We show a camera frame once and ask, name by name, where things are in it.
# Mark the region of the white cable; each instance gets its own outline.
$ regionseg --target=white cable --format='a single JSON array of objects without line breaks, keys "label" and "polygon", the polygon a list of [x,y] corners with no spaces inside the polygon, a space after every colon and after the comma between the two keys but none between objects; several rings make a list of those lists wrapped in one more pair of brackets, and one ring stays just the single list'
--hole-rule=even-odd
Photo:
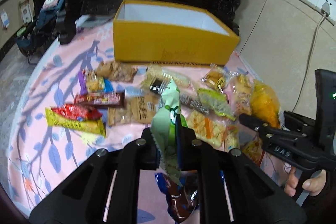
[{"label": "white cable", "polygon": [[317,39],[317,33],[319,32],[319,29],[321,27],[321,24],[323,22],[323,20],[325,20],[325,18],[327,17],[327,13],[323,13],[323,17],[320,19],[320,21],[318,22],[317,26],[316,26],[316,29],[314,31],[314,35],[313,35],[313,40],[311,42],[311,45],[310,45],[310,50],[309,50],[309,53],[308,53],[308,59],[307,59],[307,65],[306,65],[306,70],[305,70],[305,73],[304,73],[304,77],[303,77],[303,82],[302,82],[302,85],[301,85],[301,89],[300,89],[300,93],[299,93],[299,97],[297,98],[297,101],[295,103],[295,106],[292,110],[292,112],[294,112],[295,108],[297,107],[299,101],[300,101],[300,98],[301,98],[301,93],[302,93],[302,90],[303,90],[303,87],[306,83],[306,80],[307,80],[307,75],[308,75],[308,71],[309,71],[309,67],[310,67],[310,60],[311,60],[311,56],[313,54],[313,51],[314,51],[314,47],[315,47],[315,43],[316,43],[316,39]]}]

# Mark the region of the snack package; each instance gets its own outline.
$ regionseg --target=snack package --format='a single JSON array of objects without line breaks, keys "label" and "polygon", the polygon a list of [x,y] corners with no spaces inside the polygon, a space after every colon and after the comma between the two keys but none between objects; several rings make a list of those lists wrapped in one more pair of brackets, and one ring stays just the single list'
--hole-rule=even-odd
[{"label": "snack package", "polygon": [[78,81],[81,86],[81,94],[103,92],[105,88],[103,77],[97,77],[94,70],[80,70]]},{"label": "snack package", "polygon": [[196,109],[197,111],[209,115],[209,109],[201,103],[198,98],[195,98],[187,93],[180,93],[180,102],[189,108]]},{"label": "snack package", "polygon": [[175,223],[182,223],[198,206],[197,173],[183,175],[180,185],[163,173],[156,173],[155,179],[161,193],[166,195],[169,215]]},{"label": "snack package", "polygon": [[98,120],[102,114],[94,107],[84,107],[74,104],[64,104],[61,107],[51,107],[52,112],[64,118],[75,121]]},{"label": "snack package", "polygon": [[220,94],[214,90],[199,89],[198,95],[202,104],[212,109],[216,115],[235,120],[235,116],[229,106],[226,95]]},{"label": "snack package", "polygon": [[170,80],[160,97],[160,107],[152,119],[151,132],[160,152],[160,167],[176,184],[180,183],[181,169],[177,163],[175,147],[175,117],[180,114],[182,126],[187,127],[181,114],[180,92],[175,82]]},{"label": "snack package", "polygon": [[261,148],[262,142],[258,135],[253,138],[242,150],[258,167],[260,167],[265,151]]},{"label": "snack package", "polygon": [[116,61],[106,63],[101,61],[96,69],[96,74],[111,81],[132,82],[137,71],[137,67],[128,64],[122,64]]},{"label": "snack package", "polygon": [[224,93],[224,88],[226,87],[229,77],[230,74],[225,70],[211,64],[210,71],[202,78],[202,82],[204,82],[208,87],[217,90],[220,93]]},{"label": "snack package", "polygon": [[226,138],[224,140],[224,150],[229,152],[233,148],[239,149],[238,127],[234,124],[226,127]]},{"label": "snack package", "polygon": [[280,103],[274,90],[257,79],[253,80],[253,84],[250,98],[252,115],[268,122],[272,127],[280,128]]},{"label": "snack package", "polygon": [[196,110],[190,113],[186,121],[188,127],[195,131],[198,139],[215,148],[221,147],[226,138],[226,127],[223,124],[210,120]]},{"label": "snack package", "polygon": [[105,127],[104,127],[104,124],[101,118],[95,121],[87,120],[87,121],[79,122],[79,121],[66,119],[62,117],[61,115],[58,115],[57,113],[52,112],[50,108],[45,109],[45,116],[47,119],[47,124],[50,127],[53,127],[53,126],[66,127],[66,128],[70,128],[73,130],[102,135],[104,138],[106,138]]},{"label": "snack package", "polygon": [[74,104],[84,106],[94,106],[96,108],[108,107],[124,107],[125,92],[110,92],[110,93],[88,93],[86,95],[77,94]]},{"label": "snack package", "polygon": [[151,94],[127,99],[125,108],[108,109],[108,125],[151,123],[158,103],[159,98]]},{"label": "snack package", "polygon": [[194,83],[188,76],[159,65],[150,65],[147,69],[146,77],[154,77],[157,80],[166,81],[168,83],[170,79],[173,79],[179,88],[198,89],[196,83]]},{"label": "snack package", "polygon": [[232,77],[229,82],[231,87],[230,105],[234,109],[235,116],[245,113],[252,114],[250,106],[250,96],[252,92],[252,84],[248,77],[243,74]]}]

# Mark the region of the green snack wrapper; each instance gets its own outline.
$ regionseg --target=green snack wrapper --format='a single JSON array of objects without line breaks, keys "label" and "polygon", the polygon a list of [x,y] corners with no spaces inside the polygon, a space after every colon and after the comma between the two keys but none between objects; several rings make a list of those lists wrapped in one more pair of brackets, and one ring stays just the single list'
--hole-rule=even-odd
[{"label": "green snack wrapper", "polygon": [[180,90],[174,80],[170,80],[161,94],[160,109],[152,119],[151,132],[161,154],[160,167],[173,182],[182,186],[179,180],[181,170],[177,163],[175,147],[175,121],[177,114],[180,114],[182,126],[187,127],[187,122],[181,114]]}]

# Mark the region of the metal screw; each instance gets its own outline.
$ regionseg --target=metal screw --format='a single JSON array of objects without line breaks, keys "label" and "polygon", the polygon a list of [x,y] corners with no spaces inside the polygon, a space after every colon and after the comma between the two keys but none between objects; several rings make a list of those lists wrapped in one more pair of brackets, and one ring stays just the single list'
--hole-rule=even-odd
[{"label": "metal screw", "polygon": [[193,139],[193,140],[191,141],[191,144],[192,144],[193,146],[200,146],[200,145],[202,144],[202,142],[201,142],[200,140],[198,140],[198,139]]},{"label": "metal screw", "polygon": [[230,150],[232,156],[238,157],[242,154],[242,152],[238,148],[233,148]]},{"label": "metal screw", "polygon": [[103,148],[101,148],[101,149],[99,149],[99,150],[96,151],[96,155],[98,157],[104,157],[106,154],[107,154],[107,150],[103,149]]},{"label": "metal screw", "polygon": [[146,144],[146,140],[145,139],[137,139],[136,141],[135,141],[135,143],[138,145],[138,146],[141,146],[141,145],[144,145],[144,144]]}]

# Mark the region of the transparent plastic wrapper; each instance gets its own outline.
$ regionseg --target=transparent plastic wrapper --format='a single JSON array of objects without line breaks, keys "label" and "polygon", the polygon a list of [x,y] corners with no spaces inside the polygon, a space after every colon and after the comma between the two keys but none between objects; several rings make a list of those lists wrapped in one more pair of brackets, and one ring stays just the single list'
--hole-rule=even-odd
[{"label": "transparent plastic wrapper", "polygon": [[110,81],[132,82],[137,71],[137,67],[133,67],[129,64],[116,61],[104,63],[101,61],[96,69],[96,74]]},{"label": "transparent plastic wrapper", "polygon": [[234,124],[226,126],[226,138],[224,140],[224,150],[229,152],[233,148],[239,149],[238,127]]},{"label": "transparent plastic wrapper", "polygon": [[198,85],[188,76],[159,65],[150,65],[147,69],[146,77],[155,77],[157,80],[168,83],[170,79],[173,79],[179,88],[198,90]]},{"label": "transparent plastic wrapper", "polygon": [[280,128],[278,115],[280,103],[274,90],[257,79],[253,80],[253,84],[250,98],[252,115],[268,122],[272,127]]},{"label": "transparent plastic wrapper", "polygon": [[175,223],[182,223],[198,207],[197,173],[182,175],[180,185],[163,173],[156,173],[155,179],[161,193],[166,195],[169,215]]},{"label": "transparent plastic wrapper", "polygon": [[202,82],[208,87],[217,90],[220,93],[224,93],[224,89],[230,78],[230,73],[215,64],[211,64],[210,71],[202,78]]},{"label": "transparent plastic wrapper", "polygon": [[108,125],[151,123],[158,108],[159,98],[155,95],[137,96],[126,99],[124,108],[108,109]]},{"label": "transparent plastic wrapper", "polygon": [[233,76],[228,84],[231,87],[230,106],[234,110],[236,117],[245,113],[252,114],[250,106],[250,96],[252,84],[248,77],[243,74]]},{"label": "transparent plastic wrapper", "polygon": [[207,142],[215,148],[222,146],[226,139],[226,127],[193,110],[186,119],[188,127],[195,131],[198,139]]},{"label": "transparent plastic wrapper", "polygon": [[214,90],[199,89],[198,95],[201,103],[213,110],[217,116],[226,117],[233,121],[236,120],[225,94],[220,94]]}]

